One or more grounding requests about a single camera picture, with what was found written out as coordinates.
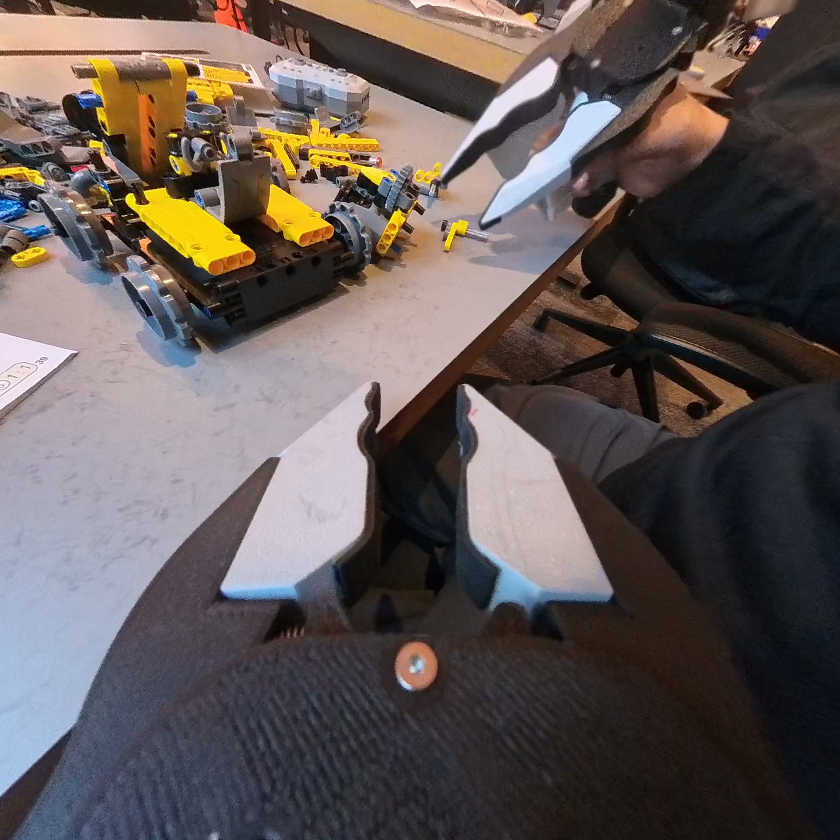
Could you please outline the instruction booklet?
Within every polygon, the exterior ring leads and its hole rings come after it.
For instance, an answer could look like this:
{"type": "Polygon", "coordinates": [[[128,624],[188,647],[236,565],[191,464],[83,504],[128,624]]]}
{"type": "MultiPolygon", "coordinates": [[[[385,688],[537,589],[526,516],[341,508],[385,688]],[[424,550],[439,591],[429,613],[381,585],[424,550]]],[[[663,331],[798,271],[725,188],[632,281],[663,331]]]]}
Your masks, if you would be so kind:
{"type": "Polygon", "coordinates": [[[57,373],[77,351],[1,334],[1,417],[57,373]]]}

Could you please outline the printed paper sheet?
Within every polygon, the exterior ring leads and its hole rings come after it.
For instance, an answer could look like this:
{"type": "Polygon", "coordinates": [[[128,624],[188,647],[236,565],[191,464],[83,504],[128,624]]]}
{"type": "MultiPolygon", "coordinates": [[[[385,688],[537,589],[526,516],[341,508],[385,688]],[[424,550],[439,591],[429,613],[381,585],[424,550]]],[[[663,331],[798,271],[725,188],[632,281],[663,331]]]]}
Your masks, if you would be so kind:
{"type": "Polygon", "coordinates": [[[525,30],[537,29],[532,14],[520,15],[497,1],[409,1],[415,9],[436,9],[443,14],[471,19],[482,24],[525,30]]]}

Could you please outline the grey brick battery hub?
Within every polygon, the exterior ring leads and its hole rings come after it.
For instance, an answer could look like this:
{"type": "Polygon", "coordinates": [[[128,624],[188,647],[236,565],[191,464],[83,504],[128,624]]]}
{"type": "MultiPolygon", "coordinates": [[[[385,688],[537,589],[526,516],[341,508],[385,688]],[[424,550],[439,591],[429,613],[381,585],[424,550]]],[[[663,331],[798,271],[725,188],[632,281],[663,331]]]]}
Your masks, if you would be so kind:
{"type": "Polygon", "coordinates": [[[291,56],[266,64],[265,70],[276,100],[286,109],[325,108],[341,119],[352,112],[366,114],[370,108],[370,83],[344,68],[291,56]]]}

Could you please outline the sticker sheet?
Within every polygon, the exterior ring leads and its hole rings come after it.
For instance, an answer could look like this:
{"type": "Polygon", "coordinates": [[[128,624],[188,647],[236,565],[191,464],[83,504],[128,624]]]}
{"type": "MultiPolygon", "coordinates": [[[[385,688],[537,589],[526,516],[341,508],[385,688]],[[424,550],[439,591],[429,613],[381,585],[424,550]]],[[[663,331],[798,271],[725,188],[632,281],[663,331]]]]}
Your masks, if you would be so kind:
{"type": "Polygon", "coordinates": [[[251,65],[224,61],[221,59],[214,59],[198,54],[188,55],[186,53],[168,53],[168,52],[153,52],[144,50],[140,53],[143,58],[168,58],[179,59],[187,65],[194,65],[197,70],[193,74],[196,78],[201,78],[207,81],[219,81],[227,83],[228,85],[239,84],[254,86],[257,88],[264,87],[263,81],[259,77],[256,68],[251,65]]]}

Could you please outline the pile of dark grey bricks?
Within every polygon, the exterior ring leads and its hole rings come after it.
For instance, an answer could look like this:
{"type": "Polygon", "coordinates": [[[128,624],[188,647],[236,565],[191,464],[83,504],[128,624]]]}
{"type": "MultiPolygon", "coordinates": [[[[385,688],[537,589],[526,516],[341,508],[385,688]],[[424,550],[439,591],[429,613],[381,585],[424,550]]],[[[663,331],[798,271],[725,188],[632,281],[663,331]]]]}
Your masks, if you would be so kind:
{"type": "Polygon", "coordinates": [[[39,198],[67,184],[89,162],[90,131],[68,120],[56,102],[1,93],[2,268],[39,234],[17,227],[41,212],[39,198]]]}

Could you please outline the small yellow grey axle assembly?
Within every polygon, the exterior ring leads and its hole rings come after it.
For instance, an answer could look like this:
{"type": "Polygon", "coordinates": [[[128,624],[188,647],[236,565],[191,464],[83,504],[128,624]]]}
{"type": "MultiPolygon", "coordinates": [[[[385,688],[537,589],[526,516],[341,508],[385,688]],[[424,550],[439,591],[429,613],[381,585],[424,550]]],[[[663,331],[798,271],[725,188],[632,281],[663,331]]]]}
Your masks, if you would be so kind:
{"type": "Polygon", "coordinates": [[[445,219],[440,225],[440,231],[443,236],[445,253],[449,253],[451,251],[457,238],[467,238],[481,244],[487,244],[490,241],[488,234],[483,233],[477,228],[471,227],[469,222],[465,219],[459,219],[456,221],[445,219]]]}

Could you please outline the person's right hand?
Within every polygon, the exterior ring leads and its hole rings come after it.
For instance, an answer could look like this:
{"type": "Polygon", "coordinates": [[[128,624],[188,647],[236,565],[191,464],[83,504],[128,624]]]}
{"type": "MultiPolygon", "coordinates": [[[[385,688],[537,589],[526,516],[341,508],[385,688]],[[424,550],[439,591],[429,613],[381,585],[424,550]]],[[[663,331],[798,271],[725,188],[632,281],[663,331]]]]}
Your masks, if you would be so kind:
{"type": "Polygon", "coordinates": [[[726,117],[678,86],[632,139],[599,150],[576,176],[572,193],[589,196],[615,182],[635,197],[656,196],[695,170],[719,145],[728,125],[726,117]]]}

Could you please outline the pile of yellow beam bricks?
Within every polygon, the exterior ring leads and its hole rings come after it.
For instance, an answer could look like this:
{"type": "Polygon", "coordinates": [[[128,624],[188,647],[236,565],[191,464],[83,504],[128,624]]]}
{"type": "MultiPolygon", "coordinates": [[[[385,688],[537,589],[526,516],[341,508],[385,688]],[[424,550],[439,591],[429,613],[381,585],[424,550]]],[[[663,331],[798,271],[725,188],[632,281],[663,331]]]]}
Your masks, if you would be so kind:
{"type": "Polygon", "coordinates": [[[296,181],[300,170],[318,169],[320,164],[347,165],[351,174],[361,167],[381,170],[380,144],[375,139],[348,133],[333,134],[317,120],[308,121],[308,133],[291,133],[277,129],[250,128],[255,149],[269,154],[279,166],[278,177],[296,181]]]}

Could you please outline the yellow black brick vehicle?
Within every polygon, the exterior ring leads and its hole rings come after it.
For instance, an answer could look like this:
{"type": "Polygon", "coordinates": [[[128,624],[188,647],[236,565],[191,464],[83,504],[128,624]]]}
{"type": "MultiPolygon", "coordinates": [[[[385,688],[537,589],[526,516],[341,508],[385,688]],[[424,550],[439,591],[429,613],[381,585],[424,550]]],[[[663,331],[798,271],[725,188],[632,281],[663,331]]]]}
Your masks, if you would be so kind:
{"type": "Polygon", "coordinates": [[[230,82],[180,57],[89,58],[71,68],[70,122],[95,164],[38,199],[79,261],[109,268],[163,341],[194,340],[197,313],[251,327],[336,287],[371,263],[371,231],[345,204],[321,214],[280,179],[269,137],[230,82]]]}

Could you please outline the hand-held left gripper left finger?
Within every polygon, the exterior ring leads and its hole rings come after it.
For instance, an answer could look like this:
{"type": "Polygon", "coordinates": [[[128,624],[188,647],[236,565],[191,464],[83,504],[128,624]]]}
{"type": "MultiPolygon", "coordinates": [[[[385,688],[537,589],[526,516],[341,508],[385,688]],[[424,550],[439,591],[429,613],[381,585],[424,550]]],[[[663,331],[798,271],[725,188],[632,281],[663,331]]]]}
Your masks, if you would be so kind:
{"type": "Polygon", "coordinates": [[[290,600],[322,590],[352,602],[364,592],[377,535],[380,411],[379,383],[363,383],[279,454],[222,595],[290,600]]]}

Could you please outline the grey desk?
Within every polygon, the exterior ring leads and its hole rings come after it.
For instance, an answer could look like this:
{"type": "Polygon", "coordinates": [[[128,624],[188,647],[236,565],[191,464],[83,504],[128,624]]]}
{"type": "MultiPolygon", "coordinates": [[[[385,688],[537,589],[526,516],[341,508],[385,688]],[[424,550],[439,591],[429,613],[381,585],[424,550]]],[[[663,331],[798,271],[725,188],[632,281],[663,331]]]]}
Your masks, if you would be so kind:
{"type": "Polygon", "coordinates": [[[397,261],[263,329],[205,326],[198,350],[160,343],[119,278],[56,238],[42,265],[3,271],[2,332],[77,352],[2,419],[3,791],[73,724],[161,564],[256,467],[371,380],[381,430],[401,433],[582,247],[589,222],[531,209],[445,253],[439,222],[475,221],[497,183],[481,161],[397,261]]]}

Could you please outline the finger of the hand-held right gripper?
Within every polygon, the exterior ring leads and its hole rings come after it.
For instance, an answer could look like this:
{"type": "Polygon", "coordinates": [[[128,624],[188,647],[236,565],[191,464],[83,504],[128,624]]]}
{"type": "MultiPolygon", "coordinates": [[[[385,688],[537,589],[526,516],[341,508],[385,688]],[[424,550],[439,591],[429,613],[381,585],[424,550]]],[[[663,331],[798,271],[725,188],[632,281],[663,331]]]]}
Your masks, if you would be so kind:
{"type": "Polygon", "coordinates": [[[608,100],[581,97],[562,130],[544,149],[530,156],[520,173],[500,185],[483,213],[479,227],[487,230],[525,207],[538,205],[549,220],[572,203],[572,169],[583,149],[622,110],[608,100]]]}
{"type": "Polygon", "coordinates": [[[559,123],[567,95],[562,61],[547,56],[492,99],[441,174],[450,183],[488,155],[500,176],[510,180],[525,167],[536,139],[559,123]]]}

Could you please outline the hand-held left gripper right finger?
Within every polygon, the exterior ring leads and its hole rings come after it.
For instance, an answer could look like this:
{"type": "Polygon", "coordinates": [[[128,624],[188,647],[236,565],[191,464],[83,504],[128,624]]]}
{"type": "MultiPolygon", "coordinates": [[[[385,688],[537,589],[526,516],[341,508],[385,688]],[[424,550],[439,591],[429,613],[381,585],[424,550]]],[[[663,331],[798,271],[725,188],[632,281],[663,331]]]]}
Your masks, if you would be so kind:
{"type": "Polygon", "coordinates": [[[485,613],[605,604],[614,590],[550,451],[470,385],[458,388],[456,572],[485,613]]]}

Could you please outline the yellow gear brick subassembly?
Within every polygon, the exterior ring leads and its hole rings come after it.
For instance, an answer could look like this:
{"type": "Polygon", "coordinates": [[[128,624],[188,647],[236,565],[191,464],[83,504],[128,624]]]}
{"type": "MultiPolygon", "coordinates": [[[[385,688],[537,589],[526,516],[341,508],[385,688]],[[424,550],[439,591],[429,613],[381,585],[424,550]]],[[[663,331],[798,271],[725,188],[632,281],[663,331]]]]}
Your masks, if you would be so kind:
{"type": "Polygon", "coordinates": [[[411,165],[399,171],[364,165],[337,167],[339,190],[323,217],[352,255],[355,267],[400,250],[398,236],[412,233],[409,219],[424,214],[424,196],[436,197],[442,170],[438,162],[429,170],[411,165]]]}

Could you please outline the black office chair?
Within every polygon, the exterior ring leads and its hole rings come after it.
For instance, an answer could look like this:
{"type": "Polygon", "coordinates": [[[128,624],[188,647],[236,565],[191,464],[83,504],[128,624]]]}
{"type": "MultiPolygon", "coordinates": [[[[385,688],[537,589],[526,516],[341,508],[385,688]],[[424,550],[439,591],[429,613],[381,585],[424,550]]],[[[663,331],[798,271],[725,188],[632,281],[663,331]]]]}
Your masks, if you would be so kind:
{"type": "Polygon", "coordinates": [[[586,300],[607,298],[637,321],[619,329],[545,309],[533,327],[545,332],[550,321],[594,339],[605,350],[532,381],[557,384],[571,377],[609,368],[615,377],[631,372],[642,414],[659,421],[655,374],[696,397],[686,413],[701,419],[722,400],[683,363],[716,376],[744,391],[752,400],[795,385],[836,382],[838,354],[778,325],[690,302],[676,284],[646,265],[623,242],[614,227],[600,233],[581,254],[586,300]]]}

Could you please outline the person's right forearm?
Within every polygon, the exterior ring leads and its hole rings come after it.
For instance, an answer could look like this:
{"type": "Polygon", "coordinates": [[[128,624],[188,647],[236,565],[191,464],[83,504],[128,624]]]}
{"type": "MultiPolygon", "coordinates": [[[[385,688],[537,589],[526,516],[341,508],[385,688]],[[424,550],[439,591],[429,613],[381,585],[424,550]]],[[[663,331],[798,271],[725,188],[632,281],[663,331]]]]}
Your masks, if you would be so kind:
{"type": "Polygon", "coordinates": [[[627,238],[690,299],[838,351],[838,2],[800,2],[750,61],[717,148],[627,238]]]}

